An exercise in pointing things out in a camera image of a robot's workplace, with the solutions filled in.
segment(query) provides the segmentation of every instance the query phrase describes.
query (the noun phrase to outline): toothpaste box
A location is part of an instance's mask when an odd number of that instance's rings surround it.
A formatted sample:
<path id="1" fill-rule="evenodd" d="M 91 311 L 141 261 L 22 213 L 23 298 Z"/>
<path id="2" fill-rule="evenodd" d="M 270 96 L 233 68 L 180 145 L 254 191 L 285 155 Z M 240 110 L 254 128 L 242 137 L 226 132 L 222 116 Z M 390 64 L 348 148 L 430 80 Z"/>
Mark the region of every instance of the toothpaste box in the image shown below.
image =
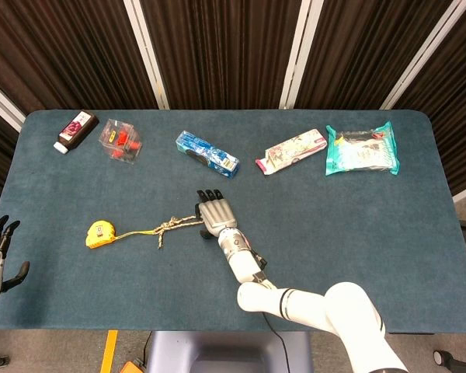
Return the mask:
<path id="1" fill-rule="evenodd" d="M 229 179 L 238 171 L 240 161 L 237 158 L 190 132 L 183 131 L 176 139 L 176 145 L 180 152 L 195 158 Z"/>

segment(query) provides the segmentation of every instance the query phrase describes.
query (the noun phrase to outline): blue table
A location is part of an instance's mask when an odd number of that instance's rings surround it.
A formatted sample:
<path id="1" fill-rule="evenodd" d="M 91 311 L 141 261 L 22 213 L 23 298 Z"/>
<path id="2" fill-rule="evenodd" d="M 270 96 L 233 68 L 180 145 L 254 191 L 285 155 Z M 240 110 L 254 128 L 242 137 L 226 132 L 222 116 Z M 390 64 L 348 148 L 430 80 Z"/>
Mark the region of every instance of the blue table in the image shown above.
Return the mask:
<path id="1" fill-rule="evenodd" d="M 31 261 L 28 278 L 0 297 L 0 328 L 267 330 L 236 303 L 238 283 L 214 240 L 198 227 L 85 247 L 96 220 L 119 233 L 193 213 L 196 190 L 217 188 L 239 228 L 269 262 L 278 287 L 324 294 L 360 284 L 389 332 L 466 332 L 466 249 L 428 118 L 415 111 L 95 111 L 100 124 L 62 155 L 57 133 L 75 110 L 30 114 L 0 200 L 20 219 L 5 276 Z M 143 141 L 134 165 L 98 142 L 108 118 L 132 123 Z M 401 169 L 325 176 L 326 150 L 264 176 L 264 150 L 325 126 L 365 130 L 391 120 Z M 238 157 L 229 180 L 176 150 L 188 130 Z M 303 330 L 278 319 L 280 330 Z"/>

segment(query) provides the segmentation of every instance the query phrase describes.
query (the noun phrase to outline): yellow tape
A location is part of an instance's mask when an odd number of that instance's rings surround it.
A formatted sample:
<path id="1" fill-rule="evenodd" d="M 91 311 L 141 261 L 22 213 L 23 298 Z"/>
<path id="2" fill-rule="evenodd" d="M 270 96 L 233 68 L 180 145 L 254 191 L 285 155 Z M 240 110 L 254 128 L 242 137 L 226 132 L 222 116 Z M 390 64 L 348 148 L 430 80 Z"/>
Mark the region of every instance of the yellow tape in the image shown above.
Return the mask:
<path id="1" fill-rule="evenodd" d="M 114 351 L 116 349 L 117 330 L 109 330 L 107 332 L 106 349 L 103 351 L 102 367 L 100 373 L 110 373 L 112 368 L 112 360 L 114 359 Z"/>

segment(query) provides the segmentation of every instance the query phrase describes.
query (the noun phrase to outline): bottle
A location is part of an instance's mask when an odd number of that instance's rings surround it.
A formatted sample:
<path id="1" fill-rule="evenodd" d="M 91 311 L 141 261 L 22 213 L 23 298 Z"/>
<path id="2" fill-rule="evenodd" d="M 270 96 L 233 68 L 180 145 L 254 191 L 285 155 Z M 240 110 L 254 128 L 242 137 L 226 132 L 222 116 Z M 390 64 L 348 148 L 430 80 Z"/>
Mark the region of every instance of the bottle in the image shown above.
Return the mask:
<path id="1" fill-rule="evenodd" d="M 81 111 L 59 134 L 54 148 L 62 154 L 67 153 L 77 147 L 98 123 L 95 115 Z"/>

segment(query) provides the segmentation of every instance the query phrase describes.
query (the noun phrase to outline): cable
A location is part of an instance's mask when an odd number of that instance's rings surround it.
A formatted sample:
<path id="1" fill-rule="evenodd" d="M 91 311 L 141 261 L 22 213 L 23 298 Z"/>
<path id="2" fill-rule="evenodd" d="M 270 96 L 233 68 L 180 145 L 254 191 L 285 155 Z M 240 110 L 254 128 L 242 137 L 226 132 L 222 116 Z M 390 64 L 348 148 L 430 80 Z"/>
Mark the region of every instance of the cable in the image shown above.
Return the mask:
<path id="1" fill-rule="evenodd" d="M 288 362 L 288 352 L 287 352 L 287 346 L 285 346 L 285 341 L 283 340 L 283 337 L 276 332 L 276 330 L 271 326 L 270 321 L 267 319 L 266 313 L 263 312 L 264 319 L 266 320 L 267 326 L 271 329 L 271 331 L 281 340 L 281 344 L 283 345 L 283 351 L 285 351 L 285 359 L 287 360 L 287 371 L 290 373 L 290 363 Z"/>
<path id="2" fill-rule="evenodd" d="M 147 367 L 147 354 L 146 354 L 146 352 L 147 352 L 148 341 L 150 340 L 150 337 L 152 336 L 153 332 L 154 331 L 152 330 L 150 332 L 150 334 L 148 334 L 147 342 L 145 342 L 145 345 L 143 346 L 143 359 L 142 359 L 142 361 L 143 361 L 143 365 L 145 367 Z"/>

